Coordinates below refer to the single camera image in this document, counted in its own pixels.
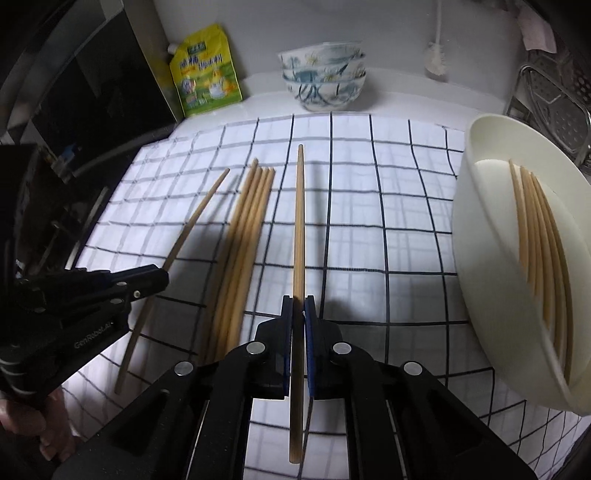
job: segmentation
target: yellow pouch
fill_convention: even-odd
[[[189,35],[170,62],[185,116],[240,102],[228,38],[217,24]]]

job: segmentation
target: screw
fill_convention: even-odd
[[[423,367],[416,362],[406,362],[404,364],[404,371],[409,375],[417,376],[423,372]]]
[[[333,351],[339,355],[347,355],[351,352],[351,346],[345,342],[339,342],[333,345]]]
[[[193,364],[191,362],[179,362],[174,366],[174,373],[179,377],[184,377],[193,371]]]
[[[261,342],[251,342],[246,346],[246,351],[251,355],[258,355],[265,351],[265,344]]]

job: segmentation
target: floral patterned bowl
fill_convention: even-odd
[[[283,51],[278,54],[278,57],[284,69],[297,69],[344,63],[351,59],[358,59],[361,55],[361,42],[343,41],[326,42]]]
[[[363,76],[365,55],[356,60],[348,60],[333,65],[319,65],[315,67],[300,67],[297,69],[283,69],[283,78],[294,82],[341,82],[353,80]]]
[[[355,100],[365,83],[365,74],[339,82],[294,82],[283,78],[287,89],[302,106],[312,112],[340,110]]]

